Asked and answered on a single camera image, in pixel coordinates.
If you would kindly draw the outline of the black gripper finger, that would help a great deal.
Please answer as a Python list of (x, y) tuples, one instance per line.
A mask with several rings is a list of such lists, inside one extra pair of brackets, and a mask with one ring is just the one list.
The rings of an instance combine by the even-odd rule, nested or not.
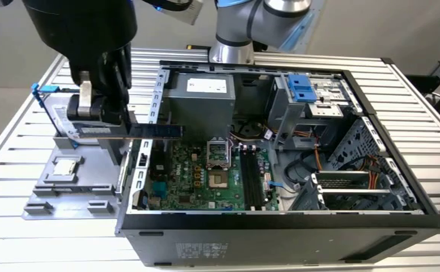
[(104, 52), (99, 59), (99, 95), (112, 109), (122, 110), (130, 101), (128, 90), (132, 88), (131, 48), (119, 48)]
[(99, 95), (99, 86), (92, 83), (88, 72), (80, 73), (80, 93), (74, 94), (67, 106), (78, 139), (124, 139), (131, 132), (128, 106), (112, 109), (106, 97)]

